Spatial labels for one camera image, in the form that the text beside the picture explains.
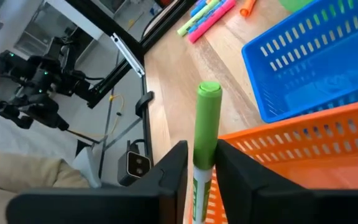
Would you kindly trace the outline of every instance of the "blue basket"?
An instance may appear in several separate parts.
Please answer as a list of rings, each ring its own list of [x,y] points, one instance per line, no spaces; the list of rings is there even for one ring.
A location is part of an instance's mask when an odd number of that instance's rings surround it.
[[[242,49],[262,119],[358,101],[358,0],[314,1]]]

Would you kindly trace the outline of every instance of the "orange marker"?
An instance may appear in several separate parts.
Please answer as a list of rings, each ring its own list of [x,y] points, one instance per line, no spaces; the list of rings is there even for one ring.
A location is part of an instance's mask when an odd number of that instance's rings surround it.
[[[240,9],[240,14],[244,16],[244,18],[249,17],[251,15],[252,9],[254,8],[256,0],[246,0]]]

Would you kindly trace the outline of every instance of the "wooden table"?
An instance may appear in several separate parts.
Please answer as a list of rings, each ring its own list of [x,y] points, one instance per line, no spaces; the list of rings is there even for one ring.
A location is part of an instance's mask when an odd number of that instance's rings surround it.
[[[155,92],[155,99],[149,103],[154,162],[179,140],[187,140],[188,183],[193,175],[196,90],[200,82],[217,81],[223,88],[219,134],[263,124],[241,48],[290,13],[278,0],[259,0],[252,15],[244,19],[239,14],[243,1],[237,1],[196,44],[177,34],[190,19],[187,12],[145,55],[147,91]]]

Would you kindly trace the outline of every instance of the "orange plastic basket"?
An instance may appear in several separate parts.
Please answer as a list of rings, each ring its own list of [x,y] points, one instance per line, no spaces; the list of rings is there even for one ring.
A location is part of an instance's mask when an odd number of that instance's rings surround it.
[[[358,103],[221,136],[308,189],[358,189]],[[206,223],[227,223],[214,171]]]

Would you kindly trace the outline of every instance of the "green highlighter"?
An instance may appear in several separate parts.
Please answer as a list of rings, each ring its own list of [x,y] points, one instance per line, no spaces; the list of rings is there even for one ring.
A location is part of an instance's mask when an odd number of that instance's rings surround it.
[[[222,88],[216,82],[202,82],[197,94],[193,153],[193,223],[204,223],[218,143]]]
[[[206,15],[214,6],[219,3],[219,0],[212,0],[209,4],[204,6],[197,14],[195,14],[185,25],[178,29],[178,34],[184,36],[187,31],[197,23],[204,15]]]

